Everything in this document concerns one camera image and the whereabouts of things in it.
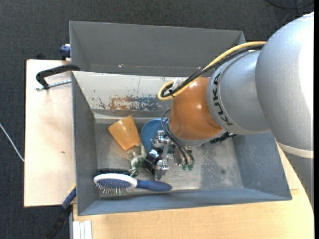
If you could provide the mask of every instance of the orange plastic cup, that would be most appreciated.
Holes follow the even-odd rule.
[[[141,142],[138,129],[131,115],[110,125],[108,131],[125,151]]]

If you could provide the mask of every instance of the yellow cable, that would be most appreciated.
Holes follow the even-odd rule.
[[[207,68],[211,67],[212,65],[216,64],[217,62],[219,62],[220,60],[222,60],[224,57],[228,56],[229,54],[235,52],[236,50],[239,50],[239,49],[242,49],[242,48],[246,48],[246,47],[250,47],[250,46],[255,46],[255,45],[262,45],[262,44],[265,44],[266,42],[264,41],[257,41],[257,42],[246,42],[246,43],[243,43],[243,44],[240,44],[240,45],[237,45],[227,51],[225,51],[224,53],[222,53],[221,55],[219,55],[217,58],[215,58],[212,62],[210,62],[207,66],[205,66],[203,68],[203,71],[206,71]],[[176,91],[174,93],[174,97],[178,96],[180,93],[182,93],[190,84],[192,84],[194,81],[196,81],[198,78],[192,80],[191,82],[189,82],[188,84],[186,84],[184,87],[182,87],[180,90]],[[170,100],[173,98],[173,96],[167,96],[167,97],[162,97],[161,94],[163,92],[163,90],[173,84],[174,81],[170,81],[166,84],[163,85],[163,87],[161,87],[161,89],[159,90],[159,93],[158,93],[158,99],[161,100],[161,101],[166,101],[166,100]]]

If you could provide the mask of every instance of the wooden table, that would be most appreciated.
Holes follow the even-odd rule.
[[[37,72],[63,63],[69,62],[27,61],[25,207],[59,205],[75,183],[71,86],[35,90],[40,87]],[[69,77],[66,73],[47,81]],[[55,98],[58,91],[63,106]],[[312,239],[314,215],[309,200],[281,150],[280,154],[293,197],[290,201],[94,216],[77,216],[74,204],[73,219],[91,220],[93,239]],[[51,186],[40,187],[43,183]]]

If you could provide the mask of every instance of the black carpet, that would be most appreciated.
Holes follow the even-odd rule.
[[[70,20],[242,30],[267,40],[311,0],[0,0],[0,123],[24,151],[24,61],[60,59]],[[0,130],[0,238],[43,238],[58,207],[23,208],[24,166]],[[68,226],[57,239],[68,238]]]

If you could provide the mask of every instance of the small toy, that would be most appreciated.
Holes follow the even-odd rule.
[[[147,152],[142,143],[138,143],[135,145],[140,148],[140,153],[137,154],[134,150],[129,150],[128,154],[132,154],[133,158],[127,158],[131,162],[131,169],[129,172],[131,173],[131,177],[136,177],[139,174],[138,167],[143,167],[144,160],[146,159]]]

